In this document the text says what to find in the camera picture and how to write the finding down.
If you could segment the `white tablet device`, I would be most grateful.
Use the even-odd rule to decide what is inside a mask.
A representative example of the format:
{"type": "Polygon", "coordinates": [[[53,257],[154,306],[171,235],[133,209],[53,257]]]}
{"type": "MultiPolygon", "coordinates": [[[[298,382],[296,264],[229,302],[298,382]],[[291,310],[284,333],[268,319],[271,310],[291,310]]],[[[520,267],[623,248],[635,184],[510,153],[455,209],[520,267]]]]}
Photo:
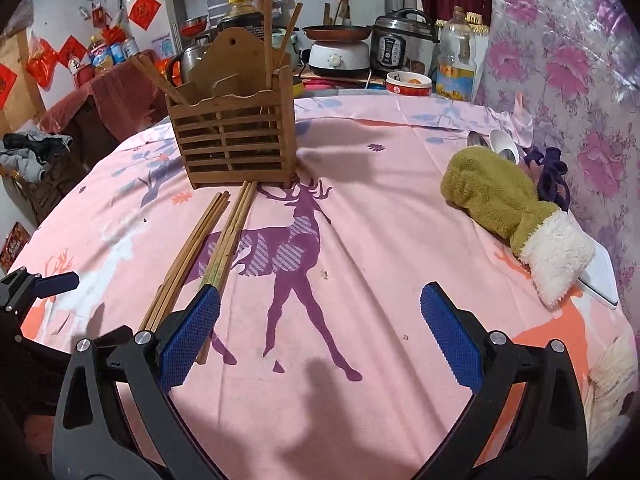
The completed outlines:
{"type": "Polygon", "coordinates": [[[620,304],[615,273],[610,254],[604,246],[596,240],[594,256],[584,272],[580,274],[579,283],[586,286],[610,309],[615,310],[620,304]]]}

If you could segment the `green fleece mitten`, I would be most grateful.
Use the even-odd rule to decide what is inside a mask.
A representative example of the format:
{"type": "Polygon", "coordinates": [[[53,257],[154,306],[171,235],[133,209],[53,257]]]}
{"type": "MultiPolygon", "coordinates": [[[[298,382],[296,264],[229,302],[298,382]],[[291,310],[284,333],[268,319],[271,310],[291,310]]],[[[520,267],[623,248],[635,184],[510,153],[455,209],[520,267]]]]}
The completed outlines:
{"type": "Polygon", "coordinates": [[[538,198],[519,166],[487,148],[462,148],[440,182],[446,202],[509,243],[528,267],[540,301],[555,308],[596,254],[593,240],[554,203],[538,198]]]}

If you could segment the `pile of dark clothes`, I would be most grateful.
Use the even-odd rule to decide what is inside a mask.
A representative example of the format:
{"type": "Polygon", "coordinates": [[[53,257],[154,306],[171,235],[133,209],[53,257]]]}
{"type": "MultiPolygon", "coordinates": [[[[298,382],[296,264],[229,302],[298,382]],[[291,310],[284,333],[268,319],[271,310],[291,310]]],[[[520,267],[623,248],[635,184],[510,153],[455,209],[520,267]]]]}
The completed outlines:
{"type": "Polygon", "coordinates": [[[38,130],[6,133],[1,139],[1,166],[26,182],[43,180],[51,167],[70,152],[73,139],[38,130]]]}

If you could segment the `white ceramic spoon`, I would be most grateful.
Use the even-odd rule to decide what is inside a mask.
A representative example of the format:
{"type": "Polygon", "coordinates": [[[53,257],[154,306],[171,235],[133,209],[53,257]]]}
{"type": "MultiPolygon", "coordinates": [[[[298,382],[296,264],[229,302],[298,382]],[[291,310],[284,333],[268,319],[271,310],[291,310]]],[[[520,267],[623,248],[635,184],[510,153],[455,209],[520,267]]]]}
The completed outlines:
{"type": "Polygon", "coordinates": [[[489,146],[491,151],[496,153],[503,159],[513,162],[514,165],[520,163],[520,154],[518,154],[518,147],[510,136],[505,131],[494,129],[489,133],[489,146]]]}

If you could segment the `wooden utensil holder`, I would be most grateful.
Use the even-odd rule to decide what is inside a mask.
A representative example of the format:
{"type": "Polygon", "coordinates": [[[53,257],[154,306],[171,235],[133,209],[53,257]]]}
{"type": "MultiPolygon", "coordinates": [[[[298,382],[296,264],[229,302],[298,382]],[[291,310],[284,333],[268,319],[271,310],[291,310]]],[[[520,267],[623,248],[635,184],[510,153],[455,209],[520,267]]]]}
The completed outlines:
{"type": "Polygon", "coordinates": [[[221,32],[189,82],[167,99],[194,188],[259,182],[287,188],[297,165],[288,56],[244,28],[221,32]]]}

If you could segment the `red cloth covered table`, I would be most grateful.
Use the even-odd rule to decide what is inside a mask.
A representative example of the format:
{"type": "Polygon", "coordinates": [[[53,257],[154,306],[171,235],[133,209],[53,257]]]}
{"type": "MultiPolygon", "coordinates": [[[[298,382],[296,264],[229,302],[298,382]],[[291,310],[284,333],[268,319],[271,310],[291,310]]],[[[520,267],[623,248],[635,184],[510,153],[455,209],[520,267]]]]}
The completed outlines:
{"type": "Polygon", "coordinates": [[[119,141],[167,116],[162,92],[127,60],[56,102],[40,119],[39,128],[48,133],[61,133],[87,101],[93,102],[100,121],[119,141]]]}

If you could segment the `red white bowl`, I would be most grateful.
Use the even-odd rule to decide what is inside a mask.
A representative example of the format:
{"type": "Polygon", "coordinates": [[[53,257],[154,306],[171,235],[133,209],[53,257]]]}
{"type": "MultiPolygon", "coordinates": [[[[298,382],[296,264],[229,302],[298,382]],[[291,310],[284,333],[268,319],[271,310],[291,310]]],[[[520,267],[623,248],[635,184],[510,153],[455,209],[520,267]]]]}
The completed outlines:
{"type": "Polygon", "coordinates": [[[388,92],[398,96],[430,96],[432,81],[423,74],[394,70],[386,76],[385,87],[388,92]]]}

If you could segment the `steel electric kettle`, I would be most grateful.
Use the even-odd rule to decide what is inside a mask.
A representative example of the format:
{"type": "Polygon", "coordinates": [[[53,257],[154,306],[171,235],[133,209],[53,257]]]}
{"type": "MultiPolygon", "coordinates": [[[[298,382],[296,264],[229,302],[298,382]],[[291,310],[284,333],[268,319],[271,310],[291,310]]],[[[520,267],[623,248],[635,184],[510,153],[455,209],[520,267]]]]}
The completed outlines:
{"type": "Polygon", "coordinates": [[[201,62],[208,48],[207,44],[194,44],[174,56],[166,67],[165,76],[175,88],[191,80],[190,73],[201,62]]]}

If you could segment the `cooking oil bottle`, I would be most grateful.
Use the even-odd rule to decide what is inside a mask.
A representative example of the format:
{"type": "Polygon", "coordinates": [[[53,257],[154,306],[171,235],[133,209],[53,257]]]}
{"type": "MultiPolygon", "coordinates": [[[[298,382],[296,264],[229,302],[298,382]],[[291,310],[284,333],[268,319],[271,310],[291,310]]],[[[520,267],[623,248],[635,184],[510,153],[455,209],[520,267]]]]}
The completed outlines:
{"type": "Polygon", "coordinates": [[[462,6],[454,6],[440,32],[436,92],[450,100],[470,102],[476,69],[473,29],[465,21],[462,6]]]}

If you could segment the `black silver pressure cooker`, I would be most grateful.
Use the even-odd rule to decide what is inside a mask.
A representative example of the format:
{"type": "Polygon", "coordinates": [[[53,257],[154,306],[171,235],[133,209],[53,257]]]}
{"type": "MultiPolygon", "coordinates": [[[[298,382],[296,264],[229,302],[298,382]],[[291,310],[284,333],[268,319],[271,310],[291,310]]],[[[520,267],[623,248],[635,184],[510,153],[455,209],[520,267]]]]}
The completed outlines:
{"type": "Polygon", "coordinates": [[[372,26],[371,68],[378,74],[404,70],[427,76],[438,43],[435,22],[421,10],[381,15],[372,26]]]}

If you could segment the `dark soy sauce bottle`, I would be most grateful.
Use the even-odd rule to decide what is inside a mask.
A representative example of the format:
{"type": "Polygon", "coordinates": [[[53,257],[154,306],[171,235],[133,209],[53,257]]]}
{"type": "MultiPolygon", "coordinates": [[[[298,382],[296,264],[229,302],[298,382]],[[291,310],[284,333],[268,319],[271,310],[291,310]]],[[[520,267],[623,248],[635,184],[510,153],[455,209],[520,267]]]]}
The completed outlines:
{"type": "Polygon", "coordinates": [[[264,38],[264,14],[256,8],[253,0],[229,0],[230,9],[218,22],[217,29],[245,28],[256,37],[264,38]]]}

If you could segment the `white refrigerator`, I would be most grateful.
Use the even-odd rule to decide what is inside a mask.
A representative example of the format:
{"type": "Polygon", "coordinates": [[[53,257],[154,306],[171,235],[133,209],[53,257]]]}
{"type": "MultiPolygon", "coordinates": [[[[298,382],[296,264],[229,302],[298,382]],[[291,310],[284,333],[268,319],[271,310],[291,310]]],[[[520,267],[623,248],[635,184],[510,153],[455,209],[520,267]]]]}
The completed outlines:
{"type": "Polygon", "coordinates": [[[129,31],[141,51],[153,50],[160,60],[182,51],[184,0],[125,0],[125,6],[129,31]]]}

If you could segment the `brown frying pan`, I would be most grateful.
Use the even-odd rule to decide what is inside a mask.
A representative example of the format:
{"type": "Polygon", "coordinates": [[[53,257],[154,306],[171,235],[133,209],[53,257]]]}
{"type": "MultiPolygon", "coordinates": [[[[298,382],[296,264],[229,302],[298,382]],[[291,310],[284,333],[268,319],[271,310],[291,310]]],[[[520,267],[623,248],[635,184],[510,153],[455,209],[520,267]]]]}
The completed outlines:
{"type": "Polygon", "coordinates": [[[321,25],[307,26],[303,31],[308,39],[320,42],[350,42],[364,41],[371,35],[370,26],[321,25]]]}

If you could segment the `floral plastic wall cover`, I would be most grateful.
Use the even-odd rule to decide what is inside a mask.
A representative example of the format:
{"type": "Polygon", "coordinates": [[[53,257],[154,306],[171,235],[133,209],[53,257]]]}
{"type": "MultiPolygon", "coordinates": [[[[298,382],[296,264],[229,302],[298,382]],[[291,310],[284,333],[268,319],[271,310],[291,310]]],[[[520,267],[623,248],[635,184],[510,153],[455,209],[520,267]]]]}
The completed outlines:
{"type": "Polygon", "coordinates": [[[639,34],[620,0],[492,0],[478,102],[533,117],[567,163],[570,210],[610,253],[639,314],[639,34]]]}

